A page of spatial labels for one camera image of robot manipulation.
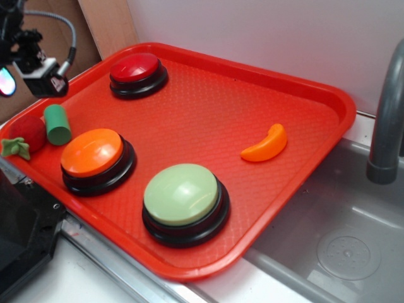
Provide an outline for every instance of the faucet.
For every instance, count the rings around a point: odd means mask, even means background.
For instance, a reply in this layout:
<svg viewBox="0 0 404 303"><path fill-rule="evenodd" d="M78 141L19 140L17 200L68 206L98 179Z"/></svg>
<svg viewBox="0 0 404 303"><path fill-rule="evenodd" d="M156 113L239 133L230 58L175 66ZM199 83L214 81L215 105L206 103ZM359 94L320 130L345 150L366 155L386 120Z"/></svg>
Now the faucet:
<svg viewBox="0 0 404 303"><path fill-rule="evenodd" d="M391 58L377 108L367 178L377 184L394 182L399 156L404 156L404 39Z"/></svg>

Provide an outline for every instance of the sink basin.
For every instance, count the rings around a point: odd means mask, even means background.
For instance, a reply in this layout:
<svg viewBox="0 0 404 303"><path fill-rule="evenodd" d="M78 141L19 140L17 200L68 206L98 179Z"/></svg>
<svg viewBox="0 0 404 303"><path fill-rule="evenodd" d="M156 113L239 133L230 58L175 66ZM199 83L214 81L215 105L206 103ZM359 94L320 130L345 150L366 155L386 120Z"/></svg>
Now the sink basin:
<svg viewBox="0 0 404 303"><path fill-rule="evenodd" d="M404 162L382 186L368 155L341 140L245 258L314 302L402 302Z"/></svg>

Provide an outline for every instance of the green cylinder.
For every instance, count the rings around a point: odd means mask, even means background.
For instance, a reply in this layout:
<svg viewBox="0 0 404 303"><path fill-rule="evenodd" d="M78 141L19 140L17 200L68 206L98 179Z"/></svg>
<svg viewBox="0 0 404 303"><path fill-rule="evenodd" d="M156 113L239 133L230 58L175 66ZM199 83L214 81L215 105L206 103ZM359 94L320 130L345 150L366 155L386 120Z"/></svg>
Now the green cylinder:
<svg viewBox="0 0 404 303"><path fill-rule="evenodd" d="M63 107L57 104L44 110L47 139L53 145L64 145L71 140L71 131Z"/></svg>

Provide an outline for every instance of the button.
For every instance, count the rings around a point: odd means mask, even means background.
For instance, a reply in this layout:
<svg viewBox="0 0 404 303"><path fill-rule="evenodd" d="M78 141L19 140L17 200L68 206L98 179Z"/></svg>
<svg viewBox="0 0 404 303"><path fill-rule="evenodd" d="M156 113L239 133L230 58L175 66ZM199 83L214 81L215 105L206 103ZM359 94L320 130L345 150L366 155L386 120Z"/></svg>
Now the button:
<svg viewBox="0 0 404 303"><path fill-rule="evenodd" d="M115 63L110 75L118 82L134 82L147 78L158 68L158 58L150 53L133 54Z"/></svg>
<svg viewBox="0 0 404 303"><path fill-rule="evenodd" d="M94 129L79 135L65 147L61 165L73 177L91 177L113 166L122 151L119 134L111 129Z"/></svg>
<svg viewBox="0 0 404 303"><path fill-rule="evenodd" d="M147 185L145 208L164 225L181 226L203 218L218 198L215 176L196 164L179 164L159 172Z"/></svg>

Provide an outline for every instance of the white wall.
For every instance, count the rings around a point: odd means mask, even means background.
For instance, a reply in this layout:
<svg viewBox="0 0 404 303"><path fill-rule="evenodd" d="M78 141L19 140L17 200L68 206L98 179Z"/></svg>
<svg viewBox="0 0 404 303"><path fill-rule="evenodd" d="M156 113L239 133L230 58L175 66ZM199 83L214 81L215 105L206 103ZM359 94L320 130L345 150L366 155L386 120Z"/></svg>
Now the white wall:
<svg viewBox="0 0 404 303"><path fill-rule="evenodd" d="M141 42L161 42L345 90L376 113L404 38L404 0L128 0Z"/></svg>

